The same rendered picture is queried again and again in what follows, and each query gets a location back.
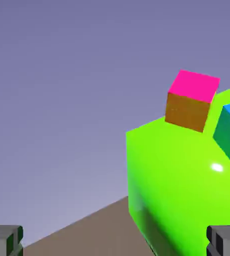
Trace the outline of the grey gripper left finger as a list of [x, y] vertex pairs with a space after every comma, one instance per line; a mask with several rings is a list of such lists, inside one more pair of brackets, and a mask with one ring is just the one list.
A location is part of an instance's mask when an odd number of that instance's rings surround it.
[[0, 256], [24, 256], [21, 225], [0, 225]]

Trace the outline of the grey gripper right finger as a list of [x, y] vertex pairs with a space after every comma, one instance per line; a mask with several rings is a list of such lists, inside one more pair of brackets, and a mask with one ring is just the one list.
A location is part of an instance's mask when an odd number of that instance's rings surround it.
[[230, 256], [230, 225], [209, 225], [206, 256]]

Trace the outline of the small pink cube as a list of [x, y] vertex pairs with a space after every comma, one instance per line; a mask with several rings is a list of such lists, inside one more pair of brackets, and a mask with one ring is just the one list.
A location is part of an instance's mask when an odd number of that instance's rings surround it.
[[181, 69], [167, 94], [165, 121], [203, 132], [220, 78]]

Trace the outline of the large green box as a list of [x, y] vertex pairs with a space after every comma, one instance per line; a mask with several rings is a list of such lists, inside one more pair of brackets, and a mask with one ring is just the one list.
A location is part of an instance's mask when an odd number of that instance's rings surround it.
[[203, 132], [159, 118], [126, 133], [128, 207], [156, 256], [206, 256], [209, 225], [230, 225], [230, 159], [213, 139], [230, 89]]

